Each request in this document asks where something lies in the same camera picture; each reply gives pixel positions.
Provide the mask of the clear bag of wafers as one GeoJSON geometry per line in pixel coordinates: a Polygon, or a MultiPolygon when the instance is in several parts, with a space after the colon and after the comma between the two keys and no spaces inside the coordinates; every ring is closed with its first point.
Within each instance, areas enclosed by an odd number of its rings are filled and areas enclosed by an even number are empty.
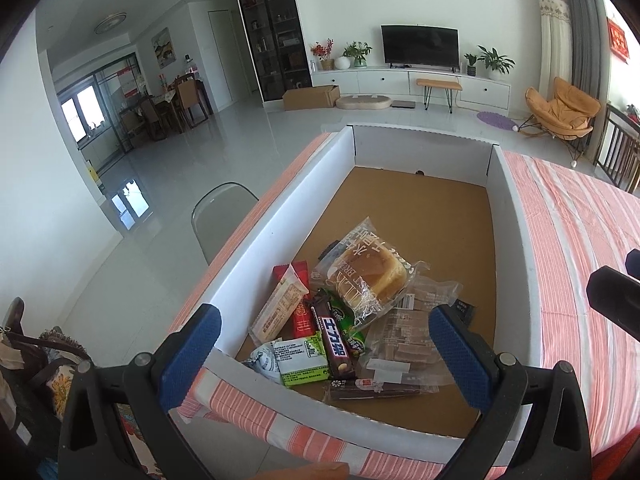
{"type": "Polygon", "coordinates": [[[427,390],[452,384],[454,380],[432,341],[428,318],[434,308],[454,304],[461,291],[458,282],[417,276],[392,310],[369,326],[359,374],[377,382],[427,390]]]}

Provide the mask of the dark cookie roll package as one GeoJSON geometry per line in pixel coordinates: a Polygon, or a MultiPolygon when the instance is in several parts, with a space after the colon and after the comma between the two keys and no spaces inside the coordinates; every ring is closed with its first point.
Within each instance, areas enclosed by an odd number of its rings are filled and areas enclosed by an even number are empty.
{"type": "Polygon", "coordinates": [[[391,382],[376,382],[373,379],[331,380],[326,397],[331,401],[356,401],[373,399],[404,398],[421,394],[439,393],[437,386],[403,385],[391,382]]]}

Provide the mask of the black chocolate bar wrapper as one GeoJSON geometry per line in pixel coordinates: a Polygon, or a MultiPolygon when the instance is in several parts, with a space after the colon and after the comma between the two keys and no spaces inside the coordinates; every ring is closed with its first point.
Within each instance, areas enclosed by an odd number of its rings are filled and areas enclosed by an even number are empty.
{"type": "Polygon", "coordinates": [[[347,350],[337,322],[331,313],[330,295],[320,290],[310,302],[310,310],[314,314],[321,333],[326,358],[329,363],[330,376],[333,379],[352,379],[356,377],[352,358],[347,350]]]}

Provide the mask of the green white snack packet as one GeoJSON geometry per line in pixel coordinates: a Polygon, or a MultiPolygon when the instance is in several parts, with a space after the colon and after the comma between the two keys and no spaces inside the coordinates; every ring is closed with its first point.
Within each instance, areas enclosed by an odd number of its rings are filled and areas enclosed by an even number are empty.
{"type": "Polygon", "coordinates": [[[243,365],[286,388],[323,382],[330,377],[326,352],[318,334],[266,342],[250,352],[243,365]]]}

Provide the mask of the bread loaf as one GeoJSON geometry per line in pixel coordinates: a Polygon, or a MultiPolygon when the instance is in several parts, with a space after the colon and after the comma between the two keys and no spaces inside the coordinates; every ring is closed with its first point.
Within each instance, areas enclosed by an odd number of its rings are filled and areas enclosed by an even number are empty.
{"type": "Polygon", "coordinates": [[[329,247],[310,274],[314,289],[335,292],[352,312],[354,330],[386,315],[430,266],[411,262],[378,235],[370,219],[362,220],[329,247]]]}

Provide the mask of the beige long cracker packet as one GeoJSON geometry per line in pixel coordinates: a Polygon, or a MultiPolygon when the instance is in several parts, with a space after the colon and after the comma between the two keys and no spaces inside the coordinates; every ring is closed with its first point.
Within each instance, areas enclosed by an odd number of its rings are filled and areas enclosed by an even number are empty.
{"type": "Polygon", "coordinates": [[[294,266],[286,266],[276,287],[250,326],[252,341],[260,346],[275,340],[308,292],[308,287],[300,279],[294,266]]]}

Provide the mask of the dark wooden dining chair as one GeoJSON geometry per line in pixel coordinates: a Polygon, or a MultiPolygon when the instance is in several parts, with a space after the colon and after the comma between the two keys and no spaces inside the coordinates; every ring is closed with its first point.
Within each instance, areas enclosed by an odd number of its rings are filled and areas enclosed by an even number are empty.
{"type": "Polygon", "coordinates": [[[616,188],[634,194],[639,189],[639,124],[608,104],[596,165],[616,188]]]}

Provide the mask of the purple round floor mat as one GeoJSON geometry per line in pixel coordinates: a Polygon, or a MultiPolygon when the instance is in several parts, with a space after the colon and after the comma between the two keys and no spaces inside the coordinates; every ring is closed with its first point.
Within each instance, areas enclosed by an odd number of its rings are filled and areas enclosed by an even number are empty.
{"type": "Polygon", "coordinates": [[[491,127],[506,131],[518,131],[518,125],[511,118],[504,115],[494,112],[478,112],[476,117],[491,127]]]}

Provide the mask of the grey curtain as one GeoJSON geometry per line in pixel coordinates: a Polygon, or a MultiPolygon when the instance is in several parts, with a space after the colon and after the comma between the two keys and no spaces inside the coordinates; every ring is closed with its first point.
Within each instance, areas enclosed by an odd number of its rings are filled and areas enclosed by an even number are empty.
{"type": "Polygon", "coordinates": [[[601,103],[608,97],[610,61],[606,53],[603,0],[566,0],[572,24],[572,84],[601,103]]]}

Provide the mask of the red snack box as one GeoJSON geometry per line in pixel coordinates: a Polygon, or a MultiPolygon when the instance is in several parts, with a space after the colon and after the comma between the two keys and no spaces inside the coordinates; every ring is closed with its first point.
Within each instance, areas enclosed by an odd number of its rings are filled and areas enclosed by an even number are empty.
{"type": "Polygon", "coordinates": [[[309,287],[306,263],[281,264],[273,268],[273,274],[278,281],[262,315],[262,340],[276,338],[290,318],[295,338],[314,335],[316,326],[307,307],[309,287]]]}

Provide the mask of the grey plastic chair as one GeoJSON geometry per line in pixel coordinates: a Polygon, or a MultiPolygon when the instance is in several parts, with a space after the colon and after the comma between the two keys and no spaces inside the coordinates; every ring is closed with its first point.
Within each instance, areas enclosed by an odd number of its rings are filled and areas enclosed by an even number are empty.
{"type": "Polygon", "coordinates": [[[212,263],[257,202],[258,197],[245,185],[224,182],[196,203],[191,226],[207,264],[212,263]]]}

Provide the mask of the small dark potted plant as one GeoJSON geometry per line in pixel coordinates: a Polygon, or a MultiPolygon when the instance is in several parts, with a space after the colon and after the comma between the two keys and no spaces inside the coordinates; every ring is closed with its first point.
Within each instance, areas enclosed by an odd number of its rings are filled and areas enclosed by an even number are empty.
{"type": "Polygon", "coordinates": [[[464,58],[466,62],[466,74],[470,77],[475,77],[478,56],[472,53],[465,53],[464,58]]]}

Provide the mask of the black flat television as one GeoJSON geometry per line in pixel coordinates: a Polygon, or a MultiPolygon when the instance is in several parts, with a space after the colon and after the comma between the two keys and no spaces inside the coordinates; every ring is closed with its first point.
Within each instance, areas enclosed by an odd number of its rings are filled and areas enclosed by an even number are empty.
{"type": "Polygon", "coordinates": [[[398,66],[460,70],[457,29],[419,25],[382,25],[384,60],[398,66]]]}

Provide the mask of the far wooden dining set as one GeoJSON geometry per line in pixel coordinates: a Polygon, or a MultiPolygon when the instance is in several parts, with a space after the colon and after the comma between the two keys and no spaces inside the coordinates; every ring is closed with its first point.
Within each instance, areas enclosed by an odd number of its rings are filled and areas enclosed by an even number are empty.
{"type": "Polygon", "coordinates": [[[194,73],[178,76],[158,96],[139,96],[119,113],[120,125],[134,146],[141,138],[159,141],[172,132],[184,133],[212,117],[205,84],[194,73]]]}

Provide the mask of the red flower vase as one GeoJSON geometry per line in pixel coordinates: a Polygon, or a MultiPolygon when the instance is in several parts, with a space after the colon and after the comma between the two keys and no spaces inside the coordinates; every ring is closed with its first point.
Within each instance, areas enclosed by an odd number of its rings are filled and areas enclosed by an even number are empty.
{"type": "Polygon", "coordinates": [[[328,38],[325,42],[317,41],[310,47],[310,52],[321,66],[322,70],[333,70],[332,51],[334,40],[328,38]]]}

